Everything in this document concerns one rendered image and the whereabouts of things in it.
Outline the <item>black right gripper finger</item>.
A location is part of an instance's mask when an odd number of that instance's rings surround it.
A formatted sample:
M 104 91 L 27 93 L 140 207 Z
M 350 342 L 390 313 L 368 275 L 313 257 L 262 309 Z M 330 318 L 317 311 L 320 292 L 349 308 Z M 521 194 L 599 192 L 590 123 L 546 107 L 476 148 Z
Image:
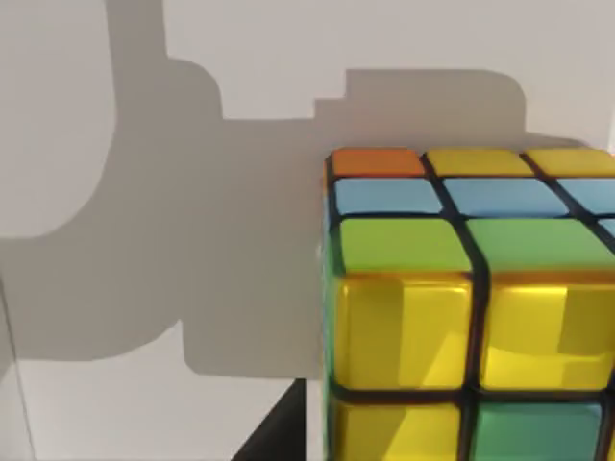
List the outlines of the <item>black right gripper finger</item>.
M 324 461 L 322 383 L 295 379 L 232 461 Z

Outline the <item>multicoloured puzzle cube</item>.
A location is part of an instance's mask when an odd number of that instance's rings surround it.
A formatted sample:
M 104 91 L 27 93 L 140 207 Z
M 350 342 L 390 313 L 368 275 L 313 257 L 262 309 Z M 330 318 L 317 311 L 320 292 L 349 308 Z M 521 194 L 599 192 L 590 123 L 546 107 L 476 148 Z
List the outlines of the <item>multicoloured puzzle cube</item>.
M 615 156 L 324 163 L 325 461 L 615 461 Z

